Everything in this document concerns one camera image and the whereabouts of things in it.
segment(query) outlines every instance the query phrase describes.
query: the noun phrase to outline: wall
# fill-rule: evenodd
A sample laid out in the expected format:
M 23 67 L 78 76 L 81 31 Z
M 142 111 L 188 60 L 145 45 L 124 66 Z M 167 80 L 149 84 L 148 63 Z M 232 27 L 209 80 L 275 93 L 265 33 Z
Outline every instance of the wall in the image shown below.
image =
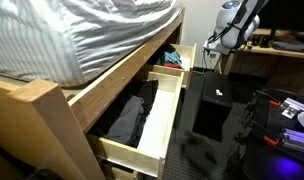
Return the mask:
M 202 63 L 203 44 L 213 34 L 219 9 L 227 0 L 180 1 L 185 7 L 181 44 L 193 46 L 194 43 L 197 43 L 194 66 L 205 68 Z M 210 69 L 216 64 L 216 60 L 206 57 L 206 64 Z

